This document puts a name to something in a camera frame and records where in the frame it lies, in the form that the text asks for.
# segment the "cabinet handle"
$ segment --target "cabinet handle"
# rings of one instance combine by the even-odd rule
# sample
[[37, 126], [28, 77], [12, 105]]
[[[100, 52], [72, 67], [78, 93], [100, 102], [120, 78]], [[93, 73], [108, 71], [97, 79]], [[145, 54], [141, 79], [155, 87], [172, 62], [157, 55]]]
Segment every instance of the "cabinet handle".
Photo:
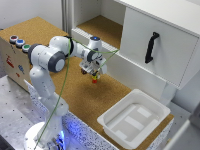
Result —
[[153, 36], [151, 37], [145, 57], [145, 63], [148, 64], [153, 60], [153, 57], [151, 57], [151, 53], [153, 50], [154, 40], [157, 39], [160, 35], [156, 32], [153, 32]]

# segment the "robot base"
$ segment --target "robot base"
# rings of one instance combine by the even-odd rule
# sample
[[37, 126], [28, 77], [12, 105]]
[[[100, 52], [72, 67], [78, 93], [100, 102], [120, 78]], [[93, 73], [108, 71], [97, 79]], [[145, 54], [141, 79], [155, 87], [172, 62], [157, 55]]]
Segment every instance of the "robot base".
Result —
[[[39, 146], [35, 148], [36, 146], [36, 142], [34, 140], [35, 136], [37, 135], [37, 133], [39, 132], [39, 130], [42, 128], [42, 126], [44, 125], [44, 122], [40, 122], [38, 124], [35, 124], [34, 126], [32, 126], [25, 134], [24, 137], [24, 150], [49, 150], [48, 147], [45, 148], [41, 148]], [[65, 143], [69, 143], [70, 139], [65, 137]]]

